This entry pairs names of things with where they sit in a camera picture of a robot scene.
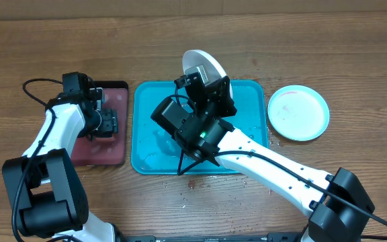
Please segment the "white plate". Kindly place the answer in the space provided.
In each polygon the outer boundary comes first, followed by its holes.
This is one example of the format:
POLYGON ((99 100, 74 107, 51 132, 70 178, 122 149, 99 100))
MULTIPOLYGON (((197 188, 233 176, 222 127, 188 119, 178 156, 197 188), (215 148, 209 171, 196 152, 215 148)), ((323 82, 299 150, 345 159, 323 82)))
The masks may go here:
POLYGON ((203 50, 186 51, 182 58, 182 68, 184 75, 199 73, 201 79, 205 81, 205 87, 227 76, 221 64, 203 50))

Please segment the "light blue plate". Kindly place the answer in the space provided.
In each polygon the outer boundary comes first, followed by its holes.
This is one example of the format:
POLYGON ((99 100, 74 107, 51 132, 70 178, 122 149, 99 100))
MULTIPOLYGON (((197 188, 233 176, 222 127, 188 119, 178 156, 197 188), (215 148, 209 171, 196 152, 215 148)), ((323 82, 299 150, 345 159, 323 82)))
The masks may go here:
POLYGON ((268 119, 274 130, 294 141, 318 138, 328 128, 330 110, 317 91, 303 85, 278 89, 267 106, 268 119))

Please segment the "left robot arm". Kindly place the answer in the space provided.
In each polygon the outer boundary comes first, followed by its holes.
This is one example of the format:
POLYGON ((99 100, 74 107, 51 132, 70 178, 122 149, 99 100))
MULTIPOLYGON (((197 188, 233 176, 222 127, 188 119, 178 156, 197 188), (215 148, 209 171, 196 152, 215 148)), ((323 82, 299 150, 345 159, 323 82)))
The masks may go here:
POLYGON ((104 109, 103 89, 79 72, 66 73, 63 91, 44 105, 46 118, 35 141, 2 166, 17 241, 124 241, 112 223, 89 211, 87 195, 71 161, 78 138, 118 133, 117 112, 104 109))

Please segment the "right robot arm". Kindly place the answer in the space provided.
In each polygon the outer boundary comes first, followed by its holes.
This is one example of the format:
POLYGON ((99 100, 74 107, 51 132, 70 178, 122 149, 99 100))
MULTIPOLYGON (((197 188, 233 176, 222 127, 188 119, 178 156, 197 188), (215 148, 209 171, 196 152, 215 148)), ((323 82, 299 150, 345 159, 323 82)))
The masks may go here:
POLYGON ((230 79, 205 84, 199 77, 175 80, 185 88, 192 112, 166 97, 151 118, 167 131, 196 163, 210 161, 257 180, 291 202, 308 224, 301 241, 360 241, 374 205, 350 171, 332 175, 292 161, 227 122, 236 114, 230 79))

